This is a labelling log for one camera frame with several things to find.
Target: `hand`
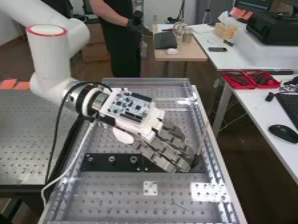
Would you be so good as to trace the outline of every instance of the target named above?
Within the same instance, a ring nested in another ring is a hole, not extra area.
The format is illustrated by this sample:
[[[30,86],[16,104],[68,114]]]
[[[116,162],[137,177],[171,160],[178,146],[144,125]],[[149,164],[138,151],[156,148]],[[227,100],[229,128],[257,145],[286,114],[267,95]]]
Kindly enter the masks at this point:
[[[142,25],[142,23],[136,24],[132,19],[128,20],[126,28],[130,31],[140,33],[142,36],[148,36],[148,37],[153,36],[152,31],[146,29],[146,27]]]

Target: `glass enclosure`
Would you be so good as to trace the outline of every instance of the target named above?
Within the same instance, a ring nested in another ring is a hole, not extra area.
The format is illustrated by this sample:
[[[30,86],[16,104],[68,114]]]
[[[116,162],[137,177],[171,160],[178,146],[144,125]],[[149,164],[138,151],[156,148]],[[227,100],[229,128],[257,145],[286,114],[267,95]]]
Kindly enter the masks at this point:
[[[106,79],[105,83],[152,97],[157,107],[165,110],[165,117],[183,131],[186,143],[198,149],[206,121],[195,87],[187,79]],[[201,161],[189,173],[150,172],[146,168],[133,172],[82,169],[86,157],[117,153],[138,152],[133,145],[116,140],[109,128],[98,126],[72,172],[54,188],[42,223],[239,223],[209,136]]]

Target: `keyboard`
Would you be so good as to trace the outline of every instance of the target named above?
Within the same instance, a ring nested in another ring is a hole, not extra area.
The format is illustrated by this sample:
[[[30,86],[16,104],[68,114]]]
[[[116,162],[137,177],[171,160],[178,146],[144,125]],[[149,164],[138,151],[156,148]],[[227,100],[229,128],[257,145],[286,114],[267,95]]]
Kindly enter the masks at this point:
[[[154,34],[154,49],[177,48],[177,41],[173,32]]]
[[[286,111],[286,114],[298,129],[298,94],[275,94],[277,100]]]

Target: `circuit board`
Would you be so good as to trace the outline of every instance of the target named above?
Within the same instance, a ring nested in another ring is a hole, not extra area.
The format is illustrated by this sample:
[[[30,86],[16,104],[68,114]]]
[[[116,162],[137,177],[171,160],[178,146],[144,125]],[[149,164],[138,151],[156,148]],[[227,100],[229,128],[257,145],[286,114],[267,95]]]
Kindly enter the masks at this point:
[[[152,98],[130,91],[121,91],[108,111],[141,123],[150,110]]]

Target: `perforated metal surface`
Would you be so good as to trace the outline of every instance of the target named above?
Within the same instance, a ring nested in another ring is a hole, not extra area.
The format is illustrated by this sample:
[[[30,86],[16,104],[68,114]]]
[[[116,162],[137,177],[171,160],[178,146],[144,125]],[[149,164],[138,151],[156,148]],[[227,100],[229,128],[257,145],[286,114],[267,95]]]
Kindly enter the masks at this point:
[[[167,83],[166,87],[129,86],[129,90],[153,97],[157,107],[166,111],[166,118],[183,131],[187,144],[198,148],[198,137],[205,124],[195,109],[191,87],[187,81],[171,84],[173,86],[167,86]],[[225,200],[213,197],[209,201],[207,197],[201,200],[191,195],[191,183],[225,188],[209,138],[202,150],[206,173],[81,173],[80,164],[88,152],[136,153],[133,146],[118,143],[109,129],[97,127],[70,178],[54,190],[44,220],[48,222],[44,223],[237,223],[233,203],[226,200],[229,197]],[[157,182],[157,196],[144,195],[145,181]]]
[[[29,91],[0,91],[0,185],[44,184],[57,106]],[[76,114],[61,118],[57,155]]]

